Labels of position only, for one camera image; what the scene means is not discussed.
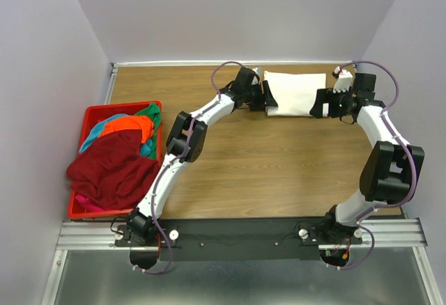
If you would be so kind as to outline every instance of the green cloth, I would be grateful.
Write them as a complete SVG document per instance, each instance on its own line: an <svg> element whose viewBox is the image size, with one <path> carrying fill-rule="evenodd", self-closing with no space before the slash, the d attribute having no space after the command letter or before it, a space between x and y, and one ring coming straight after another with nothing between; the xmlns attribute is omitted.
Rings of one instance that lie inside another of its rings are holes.
<svg viewBox="0 0 446 305"><path fill-rule="evenodd" d="M156 159L156 149L157 149L157 136L158 136L158 129L160 128L161 124L161 111L160 108L156 105L156 103L150 103L148 107L145 109L142 109L141 111L138 111L136 116L147 116L153 121L153 136L151 138L152 143L152 149L151 153L148 155L151 159Z"/></svg>

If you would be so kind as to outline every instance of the white cloth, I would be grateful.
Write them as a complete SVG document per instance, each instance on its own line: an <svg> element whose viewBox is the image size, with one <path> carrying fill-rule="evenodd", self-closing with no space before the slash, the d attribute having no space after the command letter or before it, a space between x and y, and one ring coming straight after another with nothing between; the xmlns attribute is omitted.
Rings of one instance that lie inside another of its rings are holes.
<svg viewBox="0 0 446 305"><path fill-rule="evenodd" d="M325 74L285 74L265 71L272 96L278 107L266 107L268 116L310 116L316 92L325 88ZM323 115L328 112L324 104Z"/></svg>

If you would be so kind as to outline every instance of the pile of clothes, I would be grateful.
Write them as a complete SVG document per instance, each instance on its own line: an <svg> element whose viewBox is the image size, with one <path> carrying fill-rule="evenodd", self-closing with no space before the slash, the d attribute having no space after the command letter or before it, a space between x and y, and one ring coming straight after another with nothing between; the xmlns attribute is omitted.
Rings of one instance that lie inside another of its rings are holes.
<svg viewBox="0 0 446 305"><path fill-rule="evenodd" d="M160 170L156 160L161 111L156 103L133 116L117 114L90 131L67 168L75 199L88 211L134 208Z"/></svg>

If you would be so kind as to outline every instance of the gray wall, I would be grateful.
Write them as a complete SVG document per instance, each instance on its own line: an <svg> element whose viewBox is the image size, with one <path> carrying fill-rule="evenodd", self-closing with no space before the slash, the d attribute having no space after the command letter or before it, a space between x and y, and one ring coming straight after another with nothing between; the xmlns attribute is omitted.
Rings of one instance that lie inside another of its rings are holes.
<svg viewBox="0 0 446 305"><path fill-rule="evenodd" d="M394 0L79 0L108 57L348 60Z"/></svg>
<svg viewBox="0 0 446 305"><path fill-rule="evenodd" d="M39 304L109 64L77 0L0 0L0 304Z"/></svg>
<svg viewBox="0 0 446 305"><path fill-rule="evenodd" d="M423 147L426 159L417 194L405 211L419 217L438 286L446 299L446 0L396 0L364 58L386 65L399 79L401 96L390 111L400 132ZM369 67L361 70L370 71ZM394 89L380 74L379 96Z"/></svg>

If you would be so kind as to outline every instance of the dark red cloth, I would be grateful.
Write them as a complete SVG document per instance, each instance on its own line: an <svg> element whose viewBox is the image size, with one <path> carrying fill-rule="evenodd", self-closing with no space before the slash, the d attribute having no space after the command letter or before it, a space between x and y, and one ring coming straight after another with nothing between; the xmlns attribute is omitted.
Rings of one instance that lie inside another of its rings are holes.
<svg viewBox="0 0 446 305"><path fill-rule="evenodd" d="M160 170L157 160L139 156L141 130L97 138L68 167L71 189L110 210L135 207Z"/></svg>

